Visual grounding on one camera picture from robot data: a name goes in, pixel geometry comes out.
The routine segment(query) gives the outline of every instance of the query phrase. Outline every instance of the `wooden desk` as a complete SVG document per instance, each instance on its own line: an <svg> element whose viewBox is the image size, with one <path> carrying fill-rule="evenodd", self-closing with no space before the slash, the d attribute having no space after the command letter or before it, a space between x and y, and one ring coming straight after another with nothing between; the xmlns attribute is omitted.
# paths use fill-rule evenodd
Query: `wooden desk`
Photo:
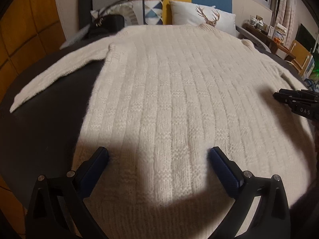
<svg viewBox="0 0 319 239"><path fill-rule="evenodd" d="M296 58L296 56L294 56L288 48L286 48L285 46L276 43L275 41L273 41L271 38L269 38L267 35L265 35L264 33L262 33L260 30L254 28L253 26L249 25L248 23L245 23L243 25L243 28L245 30L247 30L248 32L250 32L251 34L253 34L256 38L260 39L262 42L264 42L270 49L271 53L276 55L277 50L281 50L283 52L285 52L287 54L286 60L287 61L292 61L293 59Z"/></svg>

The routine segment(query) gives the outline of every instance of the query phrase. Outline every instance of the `robotic hand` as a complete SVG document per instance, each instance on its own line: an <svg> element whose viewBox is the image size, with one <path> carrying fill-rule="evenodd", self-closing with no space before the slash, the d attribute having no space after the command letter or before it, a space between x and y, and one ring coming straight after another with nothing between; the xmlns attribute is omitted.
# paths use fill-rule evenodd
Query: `robotic hand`
<svg viewBox="0 0 319 239"><path fill-rule="evenodd" d="M287 104L293 113L315 122L319 121L319 93L280 89L273 96L280 103Z"/></svg>
<svg viewBox="0 0 319 239"><path fill-rule="evenodd" d="M66 224L57 196L63 196L69 213L83 239L108 239L83 203L108 164L108 151L100 147L76 171L47 178L40 175L33 189L26 216L27 239L79 239ZM290 215L284 185L279 175L255 177L242 171L219 147L208 153L214 169L229 197L235 202L208 239L290 239ZM261 196L253 220L246 232L236 236L254 197Z"/></svg>

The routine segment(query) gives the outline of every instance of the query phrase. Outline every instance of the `metal screw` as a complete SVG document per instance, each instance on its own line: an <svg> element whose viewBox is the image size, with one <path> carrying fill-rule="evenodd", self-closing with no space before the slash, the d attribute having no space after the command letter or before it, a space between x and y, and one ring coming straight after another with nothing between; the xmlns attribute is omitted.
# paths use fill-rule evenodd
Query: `metal screw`
<svg viewBox="0 0 319 239"><path fill-rule="evenodd" d="M45 178L44 175L40 175L40 176L38 177L38 181L41 182L41 181L44 180L44 178Z"/></svg>
<svg viewBox="0 0 319 239"><path fill-rule="evenodd" d="M244 171L244 175L247 177L247 178L251 178L253 176L253 174L250 172L250 171Z"/></svg>
<svg viewBox="0 0 319 239"><path fill-rule="evenodd" d="M75 175L75 172L74 171L68 171L67 173L66 173L66 176L67 177L73 177Z"/></svg>
<svg viewBox="0 0 319 239"><path fill-rule="evenodd" d="M280 181L280 180L281 180L281 178L280 178L280 176L279 176L278 174L275 174L275 175L274 175L274 179L275 179L276 181Z"/></svg>

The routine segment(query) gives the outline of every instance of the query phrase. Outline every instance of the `wooden panel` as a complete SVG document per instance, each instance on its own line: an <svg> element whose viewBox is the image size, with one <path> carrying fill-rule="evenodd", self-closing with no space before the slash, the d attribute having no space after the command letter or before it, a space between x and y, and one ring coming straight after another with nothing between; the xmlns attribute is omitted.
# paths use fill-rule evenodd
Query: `wooden panel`
<svg viewBox="0 0 319 239"><path fill-rule="evenodd" d="M10 84L17 77L13 65L10 62L4 64L0 69L0 101L3 99L5 92Z"/></svg>
<svg viewBox="0 0 319 239"><path fill-rule="evenodd" d="M7 190L10 190L9 187L8 187L8 185L5 183L5 181L4 181L3 178L1 177L1 175L0 175L0 187L3 187L3 188L5 188L5 189L7 189Z"/></svg>
<svg viewBox="0 0 319 239"><path fill-rule="evenodd" d="M0 35L0 66L8 59L7 51L4 47L4 43L2 41L2 37Z"/></svg>
<svg viewBox="0 0 319 239"><path fill-rule="evenodd" d="M25 234L23 206L11 191L0 188L0 209L18 234Z"/></svg>
<svg viewBox="0 0 319 239"><path fill-rule="evenodd" d="M17 72L20 74L26 68L45 56L46 53L42 47L41 41L38 36L35 36L15 52L11 57L11 61Z"/></svg>
<svg viewBox="0 0 319 239"><path fill-rule="evenodd" d="M49 55L59 50L65 41L63 29L60 22L45 29L39 34L45 52Z"/></svg>
<svg viewBox="0 0 319 239"><path fill-rule="evenodd" d="M55 0L31 0L31 8L38 32L59 20Z"/></svg>
<svg viewBox="0 0 319 239"><path fill-rule="evenodd" d="M30 0L14 0L0 20L0 25L4 44L11 55L36 35Z"/></svg>
<svg viewBox="0 0 319 239"><path fill-rule="evenodd" d="M300 66L304 65L308 56L307 63L304 66L304 70L305 70L306 66L309 64L311 53L303 45L301 45L297 40L292 41L290 50L292 50L293 55L296 56L296 61L298 62Z"/></svg>

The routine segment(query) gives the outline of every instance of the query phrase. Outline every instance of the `sweater sleeve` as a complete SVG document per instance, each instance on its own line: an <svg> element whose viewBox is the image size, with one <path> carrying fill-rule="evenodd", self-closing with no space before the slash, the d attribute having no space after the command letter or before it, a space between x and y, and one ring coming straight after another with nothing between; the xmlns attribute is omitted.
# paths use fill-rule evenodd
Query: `sweater sleeve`
<svg viewBox="0 0 319 239"><path fill-rule="evenodd" d="M15 96L10 112L14 112L20 105L30 100L32 97L45 90L59 78L66 76L79 68L85 66L90 61L102 60L106 57L109 45L119 38L128 38L133 34L144 31L143 25L137 28L132 26L124 28L118 34L102 38L85 47L67 54L47 70L36 76Z"/></svg>

